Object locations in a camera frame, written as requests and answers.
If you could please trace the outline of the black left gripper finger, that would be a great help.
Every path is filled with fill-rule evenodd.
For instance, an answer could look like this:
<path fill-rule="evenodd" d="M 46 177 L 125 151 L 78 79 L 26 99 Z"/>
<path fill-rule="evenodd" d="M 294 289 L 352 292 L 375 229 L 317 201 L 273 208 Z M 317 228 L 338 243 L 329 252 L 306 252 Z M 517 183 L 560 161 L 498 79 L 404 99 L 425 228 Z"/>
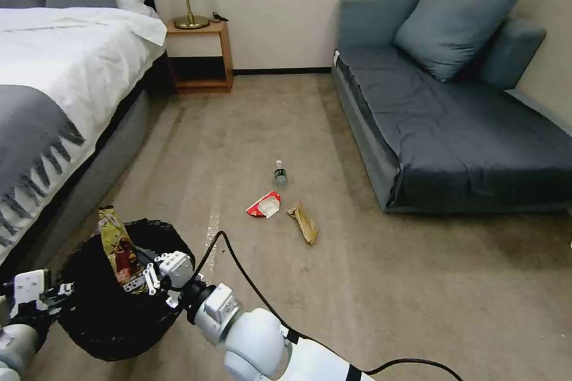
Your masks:
<path fill-rule="evenodd" d="M 74 282 L 60 283 L 52 294 L 53 305 L 63 305 L 74 293 Z"/>

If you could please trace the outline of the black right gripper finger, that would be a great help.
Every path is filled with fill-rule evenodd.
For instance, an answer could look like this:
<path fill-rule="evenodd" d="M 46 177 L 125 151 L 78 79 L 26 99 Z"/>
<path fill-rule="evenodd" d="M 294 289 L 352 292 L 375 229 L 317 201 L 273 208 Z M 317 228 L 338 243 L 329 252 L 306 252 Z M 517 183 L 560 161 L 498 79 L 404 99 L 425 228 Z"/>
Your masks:
<path fill-rule="evenodd" d="M 161 286 L 159 262 L 161 257 L 156 252 L 135 252 L 137 260 L 137 276 L 142 276 L 147 285 Z"/>
<path fill-rule="evenodd" d="M 149 289 L 145 283 L 130 282 L 126 285 L 126 292 L 129 296 L 151 298 L 165 303 L 170 308 L 179 308 L 179 292 L 170 286 Z"/>

